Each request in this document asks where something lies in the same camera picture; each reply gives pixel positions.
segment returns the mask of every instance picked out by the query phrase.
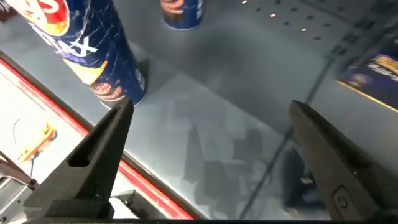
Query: logo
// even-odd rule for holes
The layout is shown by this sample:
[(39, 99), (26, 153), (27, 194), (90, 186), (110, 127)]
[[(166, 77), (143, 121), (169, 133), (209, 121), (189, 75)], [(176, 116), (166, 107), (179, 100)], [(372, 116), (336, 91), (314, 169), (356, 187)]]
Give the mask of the logo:
[(69, 8), (65, 0), (6, 0), (16, 11), (44, 32), (62, 36), (69, 29)]

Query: pringles can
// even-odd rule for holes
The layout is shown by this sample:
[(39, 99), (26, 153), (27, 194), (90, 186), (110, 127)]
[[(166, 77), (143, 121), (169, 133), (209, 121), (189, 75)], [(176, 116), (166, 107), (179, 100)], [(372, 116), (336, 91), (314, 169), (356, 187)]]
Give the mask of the pringles can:
[(160, 0), (165, 22), (173, 29), (188, 30), (199, 25), (203, 0)]
[(130, 51), (112, 0), (6, 0), (106, 105), (134, 106), (146, 81)]

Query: metal shelf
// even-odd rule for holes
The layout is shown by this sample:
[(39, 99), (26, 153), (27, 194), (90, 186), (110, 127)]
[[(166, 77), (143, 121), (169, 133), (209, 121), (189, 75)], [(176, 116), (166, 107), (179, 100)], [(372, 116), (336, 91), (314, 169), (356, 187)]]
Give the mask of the metal shelf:
[[(127, 152), (211, 218), (291, 218), (281, 172), (296, 99), (394, 169), (395, 114), (333, 81), (395, 10), (375, 2), (210, 0), (197, 28), (177, 32), (158, 1), (115, 1), (136, 57), (149, 61)], [(20, 18), (3, 26), (0, 50), (97, 123), (106, 108), (51, 48)]]

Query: red trim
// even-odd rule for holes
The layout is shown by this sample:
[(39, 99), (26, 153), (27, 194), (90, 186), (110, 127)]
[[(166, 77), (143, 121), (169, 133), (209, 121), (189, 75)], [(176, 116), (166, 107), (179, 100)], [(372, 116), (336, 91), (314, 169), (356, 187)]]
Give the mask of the red trim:
[[(15, 77), (7, 76), (10, 81), (20, 88), (25, 94), (30, 97), (34, 97), (40, 102), (44, 103), (55, 112), (59, 117), (66, 121), (71, 127), (73, 127), (81, 136), (86, 136), (88, 130), (85, 129), (80, 123), (73, 119), (65, 110), (59, 105), (47, 97), (38, 88), (33, 86), (26, 78), (24, 78), (18, 71), (13, 69), (7, 62), (0, 58), (0, 64), (8, 69)], [(130, 183), (136, 186), (140, 193), (151, 200), (154, 205), (157, 205), (162, 212), (171, 219), (193, 219), (184, 209), (173, 202), (166, 194), (161, 192), (157, 187), (150, 183), (145, 177), (140, 175), (136, 170), (130, 167), (125, 161), (121, 160), (119, 165), (119, 171), (130, 181)]]

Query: blue chip can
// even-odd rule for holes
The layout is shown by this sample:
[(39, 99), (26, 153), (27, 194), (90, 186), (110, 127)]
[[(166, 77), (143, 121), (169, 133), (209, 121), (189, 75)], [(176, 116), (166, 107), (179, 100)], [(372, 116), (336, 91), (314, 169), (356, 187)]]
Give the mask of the blue chip can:
[(188, 30), (199, 25), (203, 0), (160, 0), (165, 22), (173, 29)]
[(6, 1), (106, 106), (125, 97), (141, 102), (146, 81), (112, 0)]

